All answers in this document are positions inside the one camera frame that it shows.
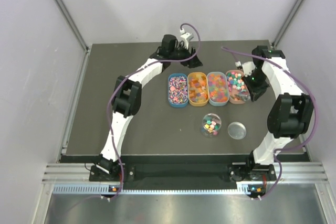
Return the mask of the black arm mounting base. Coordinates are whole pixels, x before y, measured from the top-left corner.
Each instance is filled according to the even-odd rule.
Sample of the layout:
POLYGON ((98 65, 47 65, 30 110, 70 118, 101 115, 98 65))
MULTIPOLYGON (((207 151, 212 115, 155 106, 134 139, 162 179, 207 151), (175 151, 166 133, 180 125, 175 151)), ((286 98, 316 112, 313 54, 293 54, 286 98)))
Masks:
POLYGON ((123 170, 114 165, 112 172, 105 173, 99 166, 91 167, 89 180, 92 182, 123 181, 125 183, 142 182, 152 179, 167 182, 169 179, 213 179, 220 182, 273 182, 276 180, 273 165, 252 170, 246 164, 225 163, 179 163, 179 164, 124 164, 123 170))

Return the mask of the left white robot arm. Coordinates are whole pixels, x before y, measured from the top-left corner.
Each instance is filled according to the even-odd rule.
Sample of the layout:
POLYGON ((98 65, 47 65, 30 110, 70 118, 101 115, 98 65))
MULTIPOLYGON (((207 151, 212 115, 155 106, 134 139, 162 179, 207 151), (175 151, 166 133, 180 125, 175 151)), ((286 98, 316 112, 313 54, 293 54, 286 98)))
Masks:
POLYGON ((134 73, 119 76, 107 106, 109 136, 100 153, 97 166, 107 180, 121 173, 121 147, 127 128, 141 106, 142 88, 160 75, 171 63, 178 62, 188 68, 201 66, 197 50, 190 47, 193 34, 180 30, 180 41, 174 35, 164 35, 161 45, 134 73))

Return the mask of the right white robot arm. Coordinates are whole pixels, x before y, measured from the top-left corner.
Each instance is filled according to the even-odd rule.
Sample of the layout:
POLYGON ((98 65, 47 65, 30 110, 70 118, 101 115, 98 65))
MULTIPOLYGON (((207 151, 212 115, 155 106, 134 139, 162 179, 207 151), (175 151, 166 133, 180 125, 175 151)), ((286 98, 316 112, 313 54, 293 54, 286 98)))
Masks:
POLYGON ((288 143, 306 133, 313 113, 313 102, 297 81, 289 76, 286 58, 281 50, 257 46, 252 50, 253 60, 243 64, 244 83, 251 101, 257 101, 269 87, 275 94, 275 103, 267 117, 267 134, 251 152, 245 174, 252 180, 271 173, 275 157, 288 143))

